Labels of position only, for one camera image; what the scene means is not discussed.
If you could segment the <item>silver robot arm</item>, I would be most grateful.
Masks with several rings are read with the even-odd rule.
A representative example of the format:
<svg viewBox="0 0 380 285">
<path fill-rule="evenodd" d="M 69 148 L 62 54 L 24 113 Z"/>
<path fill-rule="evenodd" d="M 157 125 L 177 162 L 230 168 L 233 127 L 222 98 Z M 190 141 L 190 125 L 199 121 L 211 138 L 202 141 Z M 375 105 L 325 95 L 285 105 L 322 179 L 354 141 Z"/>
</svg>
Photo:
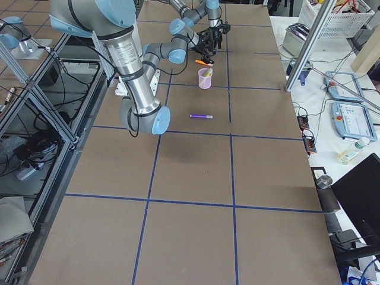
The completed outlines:
<svg viewBox="0 0 380 285">
<path fill-rule="evenodd" d="M 185 1 L 169 1 L 169 4 L 179 13 L 180 19 L 188 29 L 189 47 L 199 53 L 203 58 L 216 54 L 216 48 L 221 48 L 223 35 L 230 31 L 230 24 L 221 18 L 219 1 L 200 1 L 196 8 L 187 6 Z M 208 19 L 208 28 L 194 32 L 193 27 L 204 17 Z"/>
<path fill-rule="evenodd" d="M 136 8 L 133 1 L 51 1 L 50 23 L 63 33 L 90 38 L 95 35 L 108 50 L 112 66 L 125 86 L 120 117 L 131 132 L 153 135 L 165 133 L 170 124 L 170 110 L 162 106 L 150 83 L 162 59 L 181 64 L 187 49 L 198 44 L 193 26 L 208 17 L 209 26 L 218 26 L 218 1 L 201 1 L 190 9 L 183 1 L 171 1 L 179 13 L 169 26 L 172 39 L 166 43 L 141 46 Z"/>
</svg>

